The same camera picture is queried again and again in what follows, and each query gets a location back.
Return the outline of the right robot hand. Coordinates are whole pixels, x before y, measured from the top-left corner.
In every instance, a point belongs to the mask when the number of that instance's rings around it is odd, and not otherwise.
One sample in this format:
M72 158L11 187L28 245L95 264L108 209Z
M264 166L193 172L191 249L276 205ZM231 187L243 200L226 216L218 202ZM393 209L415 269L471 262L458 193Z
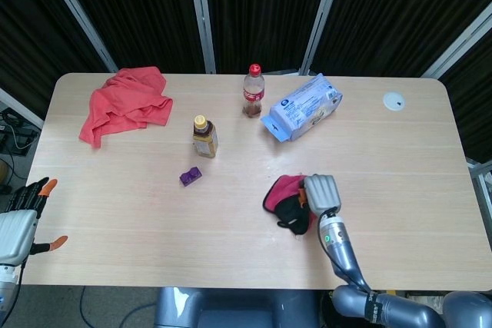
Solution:
M301 181L307 205L317 217L337 215L341 209L341 198L332 175L312 174Z

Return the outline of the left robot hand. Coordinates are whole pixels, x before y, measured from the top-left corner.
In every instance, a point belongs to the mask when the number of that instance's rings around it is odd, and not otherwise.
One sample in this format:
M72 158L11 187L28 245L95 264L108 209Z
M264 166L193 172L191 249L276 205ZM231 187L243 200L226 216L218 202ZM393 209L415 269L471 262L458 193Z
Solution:
M60 236L37 244L35 234L47 200L58 183L48 177L17 189L1 212L1 265L17 267L29 256L57 250L68 240Z

